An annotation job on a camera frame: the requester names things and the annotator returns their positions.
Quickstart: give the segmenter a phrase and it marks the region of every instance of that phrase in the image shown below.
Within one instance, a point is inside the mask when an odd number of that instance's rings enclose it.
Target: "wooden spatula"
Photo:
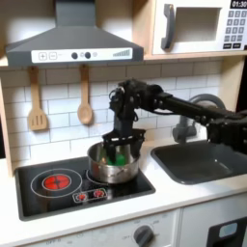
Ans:
[[[89,68],[81,67],[81,105],[78,108],[78,119],[82,124],[89,124],[93,119],[93,110],[89,104]]]
[[[39,92],[39,70],[31,67],[28,69],[31,81],[31,95],[33,102],[33,109],[28,116],[28,124],[32,130],[41,130],[47,128],[47,118],[41,110],[40,92]]]

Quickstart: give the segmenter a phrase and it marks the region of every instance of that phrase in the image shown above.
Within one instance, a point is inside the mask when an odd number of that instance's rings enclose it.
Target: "gray sink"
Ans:
[[[247,174],[247,156],[206,141],[152,150],[151,156],[175,181],[196,184]]]

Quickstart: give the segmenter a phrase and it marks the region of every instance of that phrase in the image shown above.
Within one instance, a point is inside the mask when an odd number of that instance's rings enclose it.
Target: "stainless steel pot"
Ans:
[[[130,153],[130,145],[116,147],[116,153],[124,155],[125,165],[107,164],[107,156],[102,143],[91,146],[88,150],[90,173],[98,181],[107,183],[124,183],[132,180],[138,174],[138,158]]]

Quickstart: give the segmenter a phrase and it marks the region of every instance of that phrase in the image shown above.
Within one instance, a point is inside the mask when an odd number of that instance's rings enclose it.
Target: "range hood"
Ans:
[[[143,47],[96,27],[95,0],[55,4],[56,27],[8,45],[9,66],[143,60]]]

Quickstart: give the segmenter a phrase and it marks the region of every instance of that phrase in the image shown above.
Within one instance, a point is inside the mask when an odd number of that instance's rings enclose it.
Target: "microwave keypad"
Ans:
[[[229,11],[224,49],[239,49],[243,41],[247,11]]]

